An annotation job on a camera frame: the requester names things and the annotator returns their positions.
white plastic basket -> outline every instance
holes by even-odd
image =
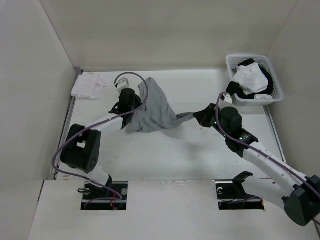
[[[280,102],[284,99],[284,93],[280,86],[279,79],[276,75],[274,68],[272,67],[271,62],[266,56],[257,55],[257,54],[233,54],[233,55],[226,56],[225,60],[228,68],[230,81],[233,81],[233,76],[234,76],[232,72],[232,68],[238,66],[238,64],[242,63],[245,60],[254,59],[257,57],[262,58],[264,63],[269,68],[268,72],[270,73],[273,79],[273,92],[271,94],[273,99],[270,99],[270,100],[242,99],[242,98],[239,98],[237,94],[235,94],[232,96],[232,102],[236,106],[266,106],[274,102]]]

beige wall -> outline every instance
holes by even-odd
[[[320,176],[320,1],[299,0],[268,56],[285,97],[271,106],[290,165]]]
[[[28,239],[74,77],[39,0],[0,0],[1,240]]]
[[[297,0],[41,0],[74,66],[225,67],[266,54]]]

white cloth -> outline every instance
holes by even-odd
[[[269,84],[256,62],[248,66],[239,66],[233,81],[240,84],[245,95],[260,93],[266,90]]]
[[[268,94],[256,94],[256,95],[254,95],[254,99],[257,99],[257,100],[271,100],[271,99],[273,99],[273,97],[271,95],[268,95]]]
[[[106,85],[99,74],[83,74],[77,78],[71,96],[77,99],[100,99]]]

black cloth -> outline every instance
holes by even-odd
[[[252,58],[250,58],[248,60],[245,60],[245,61],[239,63],[239,66],[249,66],[253,63],[255,63],[255,61]],[[231,81],[229,83],[228,87],[226,88],[226,92],[228,94],[230,94],[231,96],[233,96],[234,94],[237,94],[238,97],[241,99],[255,99],[255,95],[257,95],[257,94],[271,95],[272,92],[274,91],[274,80],[272,79],[270,73],[267,70],[265,70],[261,66],[259,66],[259,68],[260,68],[261,72],[264,74],[264,76],[266,77],[266,79],[268,79],[268,86],[267,86],[266,90],[263,90],[261,92],[251,93],[249,95],[245,95],[244,91],[240,87],[240,84],[237,82]]]

robotic arm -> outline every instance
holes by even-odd
[[[128,113],[142,104],[135,91],[129,88],[128,80],[123,79],[116,86],[120,93],[119,102],[107,116],[95,123]],[[254,164],[276,183],[269,179],[259,179],[250,172],[243,172],[233,179],[234,188],[240,195],[254,195],[277,205],[300,226],[306,226],[320,213],[320,199],[310,190],[310,186],[312,186],[313,190],[317,193],[320,192],[320,178],[316,175],[307,177],[270,153],[255,136],[242,128],[242,117],[235,108],[219,109],[211,103],[205,110],[193,115],[201,126],[213,127],[224,136],[225,143],[232,152]],[[62,150],[61,161],[82,175],[85,173],[90,179],[110,188],[112,178],[98,165],[101,134],[102,132],[110,134],[123,129],[131,122],[132,117],[133,113],[83,132]],[[84,128],[84,126],[74,124],[69,130],[67,140]],[[298,180],[292,173],[305,181]]]

